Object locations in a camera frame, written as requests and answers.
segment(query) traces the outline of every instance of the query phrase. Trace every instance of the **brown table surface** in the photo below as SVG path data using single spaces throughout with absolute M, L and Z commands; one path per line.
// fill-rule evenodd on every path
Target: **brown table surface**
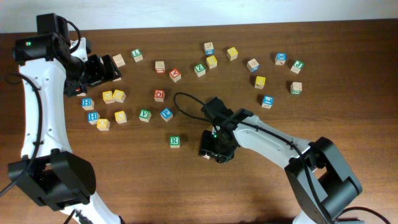
M 64 97 L 67 133 L 73 152 L 90 161 L 97 191 L 107 206 L 126 223 L 238 223 L 293 218 L 300 207 L 285 172 L 248 149 L 235 159 L 217 164 L 197 156 L 200 136 L 209 124 L 181 114 L 173 95 L 184 91 L 205 101 L 218 96 L 232 110 L 246 108 L 269 125 L 293 136 L 316 141 L 324 136 L 338 146 L 363 185 L 351 204 L 373 208 L 398 222 L 398 20 L 306 22 L 247 26 L 186 27 L 83 31 L 93 53 L 123 56 L 120 82 L 89 89 L 95 111 L 111 122 L 99 131 L 87 122 L 81 98 Z M 1 73 L 15 72 L 14 40 L 32 34 L 1 34 Z M 213 42 L 218 66 L 198 78 L 194 65 L 205 64 L 203 43 Z M 239 57 L 228 61 L 226 49 Z M 140 49 L 136 63 L 131 50 Z M 288 62 L 274 65 L 276 52 Z M 246 68 L 255 58 L 260 68 Z M 182 79 L 154 71 L 163 60 L 166 72 L 178 68 Z M 296 75 L 293 60 L 305 63 Z M 256 75 L 267 78 L 263 90 L 253 87 Z M 303 83 L 301 95 L 291 95 L 292 81 Z M 20 158 L 24 138 L 24 93 L 21 85 L 0 82 L 0 182 L 9 183 L 7 164 Z M 124 103 L 106 105 L 101 93 L 123 90 Z M 166 92 L 154 101 L 155 89 Z M 264 95 L 274 105 L 261 108 Z M 183 96 L 183 109 L 200 115 L 200 105 Z M 166 123 L 160 112 L 169 107 Z M 141 109 L 152 113 L 149 123 L 138 119 Z M 114 112 L 124 110 L 128 122 L 117 124 Z M 182 145 L 171 149 L 169 137 Z M 38 207 L 14 187 L 0 198 L 2 223 L 63 223 L 66 215 Z M 368 223 L 380 221 L 351 212 Z

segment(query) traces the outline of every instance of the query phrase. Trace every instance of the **wood grain tabletop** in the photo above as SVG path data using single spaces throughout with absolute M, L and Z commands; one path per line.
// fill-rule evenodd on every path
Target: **wood grain tabletop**
M 299 138 L 324 136 L 337 146 L 363 185 L 351 204 L 381 212 L 398 222 L 398 20 L 305 22 L 246 26 L 185 27 L 82 31 L 93 53 L 121 54 L 123 79 L 90 88 L 95 111 L 111 122 L 99 131 L 87 122 L 81 98 L 64 97 L 67 134 L 73 153 L 91 162 L 97 192 L 112 212 L 126 223 L 250 223 L 294 218 L 300 207 L 284 170 L 249 149 L 217 164 L 197 156 L 200 136 L 210 125 L 181 114 L 173 104 L 183 91 L 206 101 L 221 98 L 232 110 L 246 108 L 267 124 Z M 9 183 L 7 165 L 20 159 L 24 138 L 24 92 L 5 84 L 6 72 L 17 71 L 11 49 L 14 41 L 33 34 L 0 35 L 0 183 Z M 203 44 L 215 46 L 216 68 L 200 78 L 194 66 L 205 64 Z M 229 61 L 226 49 L 236 47 Z M 143 61 L 130 51 L 140 49 Z M 275 66 L 276 52 L 287 53 L 287 64 Z M 248 60 L 259 70 L 251 73 Z M 166 74 L 156 74 L 155 61 L 165 62 Z M 297 75 L 292 62 L 305 63 Z M 168 72 L 177 68 L 174 83 Z M 254 78 L 266 77 L 263 90 Z M 291 82 L 302 82 L 301 95 L 291 95 Z M 105 104 L 101 93 L 126 93 L 124 103 Z M 155 102 L 154 90 L 165 90 L 165 102 Z M 270 110 L 264 95 L 274 97 Z M 200 105 L 178 99 L 189 113 L 201 116 Z M 170 108 L 166 123 L 160 112 Z M 139 120 L 141 109 L 151 111 L 149 123 Z M 124 110 L 127 123 L 117 124 L 114 113 Z M 178 135 L 181 148 L 171 149 Z M 14 187 L 0 198 L 1 223 L 63 223 L 66 215 L 38 207 Z M 368 223 L 381 223 L 363 212 L 350 212 Z

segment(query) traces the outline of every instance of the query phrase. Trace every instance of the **white backdrop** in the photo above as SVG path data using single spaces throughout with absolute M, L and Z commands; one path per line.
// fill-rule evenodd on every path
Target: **white backdrop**
M 398 0 L 0 0 L 0 32 L 55 12 L 81 30 L 398 18 Z

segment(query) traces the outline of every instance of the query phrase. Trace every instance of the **white wall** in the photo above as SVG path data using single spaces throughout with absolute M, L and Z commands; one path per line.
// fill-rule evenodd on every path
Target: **white wall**
M 81 30 L 398 18 L 398 0 L 0 0 L 0 32 L 55 12 Z

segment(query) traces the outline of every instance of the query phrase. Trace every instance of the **wooden table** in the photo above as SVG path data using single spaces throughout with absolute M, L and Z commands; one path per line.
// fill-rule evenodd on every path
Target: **wooden table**
M 14 40 L 32 34 L 0 35 L 1 73 L 14 72 Z M 247 26 L 188 27 L 83 31 L 93 53 L 122 54 L 123 79 L 89 89 L 95 110 L 111 121 L 108 132 L 86 120 L 81 98 L 64 98 L 67 133 L 73 152 L 90 161 L 97 191 L 126 223 L 238 223 L 293 218 L 300 207 L 282 169 L 256 152 L 239 149 L 226 164 L 198 157 L 200 136 L 209 124 L 190 119 L 174 107 L 172 97 L 184 91 L 205 101 L 218 96 L 232 110 L 246 108 L 269 125 L 300 138 L 330 138 L 339 147 L 363 185 L 351 204 L 373 208 L 398 222 L 398 20 L 308 22 Z M 218 66 L 198 78 L 193 66 L 205 63 L 203 43 L 213 42 Z M 226 49 L 236 47 L 232 62 Z M 139 48 L 136 63 L 130 51 Z M 276 52 L 305 63 L 296 75 L 287 65 L 275 66 Z M 260 69 L 250 73 L 255 58 Z M 158 75 L 154 62 L 167 72 L 178 68 L 182 79 Z M 263 90 L 254 77 L 267 78 Z M 292 81 L 303 83 L 299 96 L 289 93 Z M 7 164 L 18 161 L 24 135 L 22 86 L 0 83 L 0 182 L 9 183 Z M 106 105 L 102 91 L 123 90 L 125 102 Z M 166 92 L 155 102 L 155 89 Z M 273 96 L 270 110 L 261 108 Z M 200 115 L 200 105 L 181 97 L 182 108 Z M 166 123 L 160 111 L 174 117 Z M 141 109 L 152 112 L 150 123 L 139 121 Z M 114 112 L 124 110 L 128 122 L 117 124 Z M 169 137 L 179 135 L 180 149 Z M 0 199 L 3 223 L 63 223 L 66 216 L 38 207 L 18 188 Z M 372 215 L 351 212 L 368 223 Z

